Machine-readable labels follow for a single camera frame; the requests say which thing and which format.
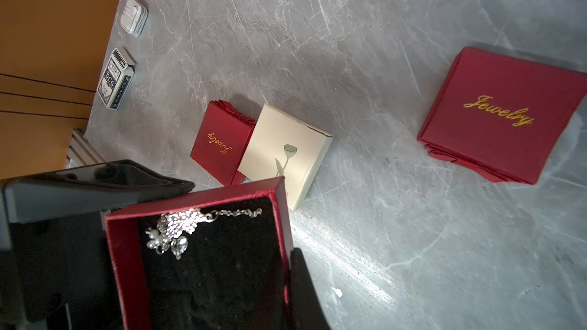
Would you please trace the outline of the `black foam insert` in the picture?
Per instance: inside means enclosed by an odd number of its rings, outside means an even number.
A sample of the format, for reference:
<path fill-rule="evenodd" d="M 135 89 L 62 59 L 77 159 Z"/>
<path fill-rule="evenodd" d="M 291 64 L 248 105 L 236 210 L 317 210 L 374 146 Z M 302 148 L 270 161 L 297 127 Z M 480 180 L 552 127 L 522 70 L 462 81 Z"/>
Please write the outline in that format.
<path fill-rule="evenodd" d="M 281 256 L 267 197 L 202 208 L 177 259 L 147 247 L 159 215 L 140 218 L 142 261 L 153 329 L 245 329 L 273 261 Z"/>

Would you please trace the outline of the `red jewelry box lid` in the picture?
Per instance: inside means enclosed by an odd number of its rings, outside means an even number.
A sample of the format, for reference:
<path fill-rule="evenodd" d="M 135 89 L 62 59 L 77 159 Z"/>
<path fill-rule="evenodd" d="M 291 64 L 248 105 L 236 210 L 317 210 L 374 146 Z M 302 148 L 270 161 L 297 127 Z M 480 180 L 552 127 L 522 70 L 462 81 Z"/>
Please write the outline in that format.
<path fill-rule="evenodd" d="M 535 185 L 585 95 L 585 73 L 465 47 L 417 140 L 492 183 Z"/>

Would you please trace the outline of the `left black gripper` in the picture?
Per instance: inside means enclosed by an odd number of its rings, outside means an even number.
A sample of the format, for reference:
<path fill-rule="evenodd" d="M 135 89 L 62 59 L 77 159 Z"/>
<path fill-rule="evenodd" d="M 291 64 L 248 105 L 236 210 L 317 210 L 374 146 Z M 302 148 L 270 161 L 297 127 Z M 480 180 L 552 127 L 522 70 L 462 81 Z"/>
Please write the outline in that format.
<path fill-rule="evenodd" d="M 1 324 L 45 329 L 121 325 L 98 212 L 183 196 L 194 187 L 133 160 L 3 180 Z"/>

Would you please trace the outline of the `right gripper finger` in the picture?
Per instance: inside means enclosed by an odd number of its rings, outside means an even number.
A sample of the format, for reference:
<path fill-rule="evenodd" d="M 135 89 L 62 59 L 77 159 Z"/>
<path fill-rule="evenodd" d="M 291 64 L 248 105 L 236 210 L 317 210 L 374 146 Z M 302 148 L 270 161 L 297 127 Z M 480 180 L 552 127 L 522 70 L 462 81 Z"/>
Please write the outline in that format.
<path fill-rule="evenodd" d="M 295 330 L 330 330 L 319 303 L 302 250 L 290 256 L 289 326 Z"/>

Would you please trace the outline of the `red jewelry box base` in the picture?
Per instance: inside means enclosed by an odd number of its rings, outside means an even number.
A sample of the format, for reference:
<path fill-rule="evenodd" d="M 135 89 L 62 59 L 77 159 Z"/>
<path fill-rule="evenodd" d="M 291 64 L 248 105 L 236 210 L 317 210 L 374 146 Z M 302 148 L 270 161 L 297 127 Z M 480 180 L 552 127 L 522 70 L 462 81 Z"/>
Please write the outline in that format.
<path fill-rule="evenodd" d="M 284 179 L 281 177 L 193 192 L 181 197 L 129 206 L 107 216 L 105 230 L 126 329 L 153 329 L 149 315 L 151 294 L 142 261 L 140 218 L 182 212 L 267 197 L 272 202 L 281 256 L 274 259 L 249 326 L 245 329 L 283 329 L 288 310 L 290 252 L 293 248 Z"/>

